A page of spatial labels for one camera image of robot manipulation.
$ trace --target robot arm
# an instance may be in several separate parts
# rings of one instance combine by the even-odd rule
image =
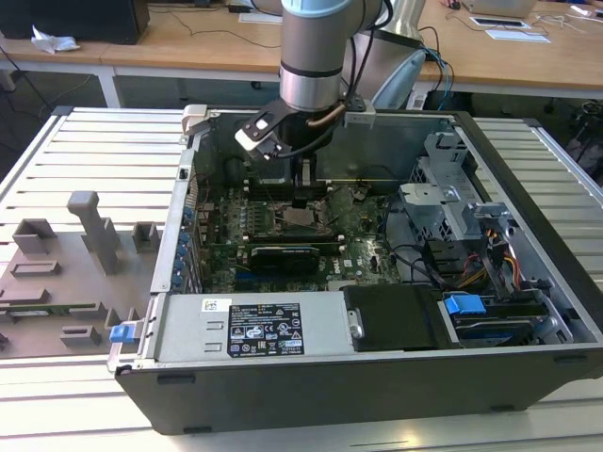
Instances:
[[[281,11],[277,2],[253,6],[283,14],[280,98],[236,133],[244,149],[265,158],[311,153],[330,140],[355,88],[341,98],[346,41],[393,16],[390,0],[281,0]]]

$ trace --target yellow wire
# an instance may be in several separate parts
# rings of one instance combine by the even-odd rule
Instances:
[[[483,276],[486,273],[486,269],[482,268],[480,271],[478,271],[475,275],[469,277],[467,280],[465,280],[463,283],[461,283],[461,285],[459,285],[459,288],[463,288],[463,287],[467,287],[468,285],[470,285],[471,283],[474,283],[475,281],[477,281],[481,276]]]

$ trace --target blue latch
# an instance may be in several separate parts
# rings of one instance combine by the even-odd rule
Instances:
[[[111,343],[123,342],[125,344],[133,344],[135,342],[135,325],[116,325],[111,328],[109,341]]]
[[[486,308],[479,295],[450,294],[444,303],[450,315],[486,313]]]

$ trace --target wooden desk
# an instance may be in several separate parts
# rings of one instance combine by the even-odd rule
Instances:
[[[151,7],[151,21],[138,45],[82,42],[82,50],[54,56],[37,50],[28,40],[0,40],[29,71],[93,73],[101,81],[107,106],[121,107],[116,75],[278,81],[280,32],[277,24],[242,24],[226,9],[185,12]],[[536,11],[569,11],[565,4],[540,3]],[[469,21],[466,10],[453,11],[427,0],[420,26],[434,26],[441,52],[456,72],[454,90],[523,94],[546,97],[603,98],[603,24],[572,19],[582,34],[558,25],[541,24],[551,43],[493,40]],[[527,19],[536,21],[536,13]],[[212,31],[190,36],[190,31]],[[228,33],[236,33],[265,48]],[[542,29],[535,28],[536,33]],[[435,47],[432,32],[423,32]],[[0,70],[11,69],[0,56]],[[409,105],[421,106],[439,72],[426,63]]]
[[[569,5],[539,2],[524,21],[535,23],[538,11],[577,15]],[[432,0],[420,21],[421,27],[430,25],[438,31],[442,57],[454,67],[455,91],[603,98],[603,24],[570,18],[571,25],[586,32],[580,33],[538,22],[542,28],[535,26],[531,32],[547,34],[550,43],[537,43],[493,40],[485,32],[469,29],[488,29],[475,25],[469,17],[464,8],[453,11]],[[431,30],[422,33],[425,43],[435,48]],[[411,97],[424,96],[438,77],[435,63],[426,63]]]
[[[238,21],[238,14],[231,14],[225,8],[212,12],[176,12],[177,9],[150,7],[150,11],[149,27],[139,43],[108,46],[102,55],[104,64],[278,72],[281,62],[281,26],[278,24],[243,24]],[[195,33],[193,36],[185,25]],[[228,31],[261,45],[254,45]]]

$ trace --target black side panel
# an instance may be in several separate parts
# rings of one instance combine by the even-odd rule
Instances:
[[[561,272],[580,303],[596,325],[603,331],[603,294],[576,256],[553,229],[544,214],[521,186],[497,150],[473,119],[464,112],[456,112],[458,124],[475,145],[481,158],[500,184],[519,215],[538,238],[548,257]]]
[[[237,368],[124,371],[117,381],[163,434],[524,410],[603,351]]]

